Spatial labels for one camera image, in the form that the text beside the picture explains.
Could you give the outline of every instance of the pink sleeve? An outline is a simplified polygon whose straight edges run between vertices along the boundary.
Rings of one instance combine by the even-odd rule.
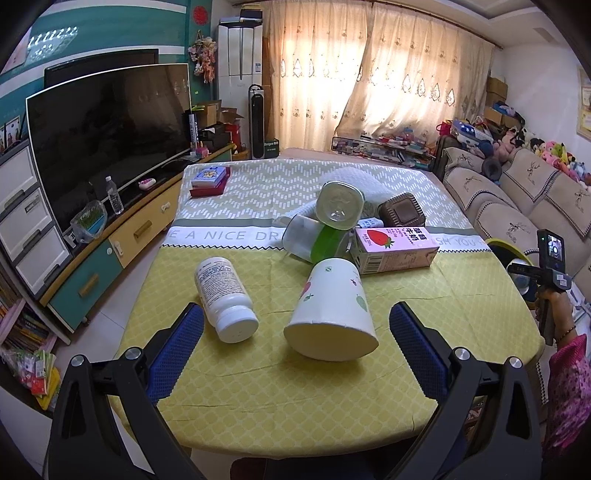
[[[550,358],[548,422],[544,456],[559,455],[577,437],[591,413],[591,368],[587,336],[580,335]]]

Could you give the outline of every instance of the teal wall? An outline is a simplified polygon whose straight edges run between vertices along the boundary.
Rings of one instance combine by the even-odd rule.
[[[145,0],[144,7],[108,5],[75,8],[92,3],[100,5],[101,1],[59,3],[55,7],[70,9],[54,13],[49,10],[36,20],[31,38],[66,27],[77,27],[77,34],[62,51],[0,75],[0,124],[17,115],[22,119],[26,97],[43,88],[43,68],[48,66],[48,62],[55,63],[55,60],[75,54],[98,53],[97,50],[104,48],[159,46],[160,63],[190,63],[193,102],[211,99],[209,86],[203,86],[193,75],[187,46],[193,42],[199,28],[204,35],[209,35],[210,24],[198,27],[193,22],[192,12],[195,6],[203,5],[211,15],[212,0],[166,0],[165,3]]]

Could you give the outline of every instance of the white plastic drawer unit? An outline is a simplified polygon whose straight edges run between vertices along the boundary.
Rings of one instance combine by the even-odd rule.
[[[41,189],[33,191],[0,221],[0,241],[13,262],[51,223]]]
[[[17,264],[17,270],[33,295],[38,297],[45,284],[49,285],[53,281],[52,277],[69,259],[69,255],[54,226],[27,252]]]
[[[39,187],[28,143],[15,148],[15,153],[0,157],[0,220],[14,204]]]

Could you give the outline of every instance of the striped wall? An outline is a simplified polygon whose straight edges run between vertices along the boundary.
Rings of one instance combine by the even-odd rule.
[[[31,38],[76,27],[76,35],[46,58],[0,75],[0,124],[24,114],[25,98],[43,88],[46,67],[86,55],[132,48],[158,48],[160,63],[187,62],[187,46],[198,28],[209,34],[210,25],[197,27],[194,7],[211,13],[212,0],[69,0],[49,7],[31,28]],[[209,100],[211,92],[192,79],[193,101]]]

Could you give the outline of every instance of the curtain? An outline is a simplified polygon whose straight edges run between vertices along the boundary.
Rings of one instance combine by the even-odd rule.
[[[493,45],[447,22],[374,4],[359,79],[336,131],[382,135],[411,127],[429,141],[446,118],[473,118],[484,101]]]
[[[281,148],[329,150],[356,84],[371,4],[263,2],[269,39],[273,132]]]

